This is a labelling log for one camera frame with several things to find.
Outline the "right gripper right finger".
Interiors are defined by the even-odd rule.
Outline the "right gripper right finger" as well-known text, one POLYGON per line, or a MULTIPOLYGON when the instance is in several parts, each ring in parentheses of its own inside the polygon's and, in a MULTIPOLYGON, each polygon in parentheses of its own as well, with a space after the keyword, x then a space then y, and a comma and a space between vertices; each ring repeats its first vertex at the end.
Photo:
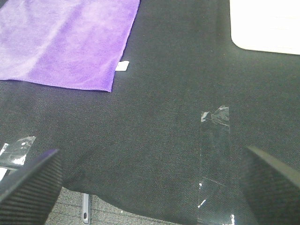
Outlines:
POLYGON ((258 224, 300 223, 300 172, 267 152, 244 148, 240 188, 258 224))

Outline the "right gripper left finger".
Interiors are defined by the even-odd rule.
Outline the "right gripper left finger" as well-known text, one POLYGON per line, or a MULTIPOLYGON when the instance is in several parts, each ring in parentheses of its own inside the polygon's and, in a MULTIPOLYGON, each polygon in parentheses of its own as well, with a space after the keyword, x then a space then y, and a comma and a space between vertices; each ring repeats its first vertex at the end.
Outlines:
POLYGON ((61 154, 44 152, 0 183, 2 225, 43 225, 63 184, 61 154))

